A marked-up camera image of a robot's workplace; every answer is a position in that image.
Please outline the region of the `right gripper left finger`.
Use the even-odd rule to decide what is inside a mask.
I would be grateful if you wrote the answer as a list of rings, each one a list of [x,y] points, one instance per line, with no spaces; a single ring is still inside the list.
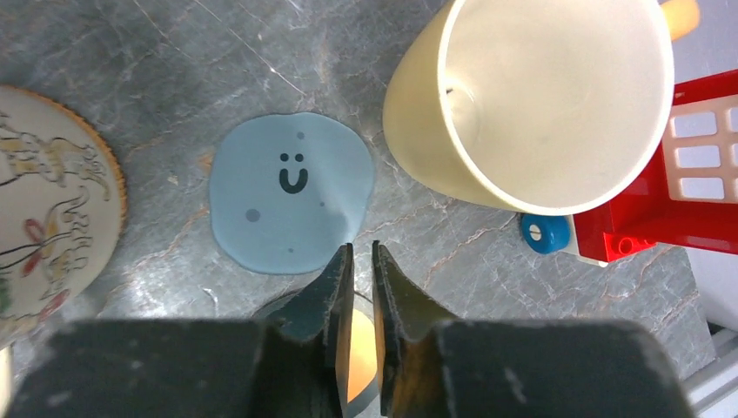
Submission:
[[[285,319],[86,320],[59,329],[10,417],[342,417],[353,306],[344,244]]]

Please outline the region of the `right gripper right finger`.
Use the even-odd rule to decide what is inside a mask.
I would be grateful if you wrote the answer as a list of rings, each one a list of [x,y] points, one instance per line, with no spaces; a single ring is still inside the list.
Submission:
[[[385,417],[690,417],[662,345],[628,320],[461,319],[372,245]]]

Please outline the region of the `black yellow round coaster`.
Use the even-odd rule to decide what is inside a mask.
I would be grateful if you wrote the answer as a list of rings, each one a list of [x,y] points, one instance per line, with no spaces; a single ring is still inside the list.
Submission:
[[[319,323],[319,310],[290,307],[299,290],[285,293],[257,309],[252,317],[277,322],[294,337],[305,337]],[[379,417],[378,366],[372,302],[356,292],[353,298],[350,375],[347,390],[349,417]]]

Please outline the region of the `blue round coaster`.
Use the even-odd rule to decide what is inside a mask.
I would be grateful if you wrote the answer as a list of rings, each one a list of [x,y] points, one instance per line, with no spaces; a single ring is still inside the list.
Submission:
[[[319,270],[359,233],[374,163],[360,135],[300,112],[250,119],[216,150],[209,179],[215,242],[243,268]]]

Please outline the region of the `yellow cream mug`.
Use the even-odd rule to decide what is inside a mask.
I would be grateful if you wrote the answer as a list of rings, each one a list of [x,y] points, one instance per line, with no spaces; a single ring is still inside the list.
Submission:
[[[383,130],[421,184],[539,215],[601,206],[654,156],[694,1],[450,1],[393,73]]]

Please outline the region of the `green mug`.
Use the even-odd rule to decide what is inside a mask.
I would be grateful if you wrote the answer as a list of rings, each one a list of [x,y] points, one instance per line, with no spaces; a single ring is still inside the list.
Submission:
[[[1,89],[1,344],[29,334],[104,270],[127,210],[110,147],[58,102]]]

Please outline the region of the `woven coaster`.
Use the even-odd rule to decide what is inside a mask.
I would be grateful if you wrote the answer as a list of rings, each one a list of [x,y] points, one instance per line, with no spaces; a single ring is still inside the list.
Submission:
[[[101,136],[59,103],[2,86],[2,265],[101,262],[125,212],[124,177]]]

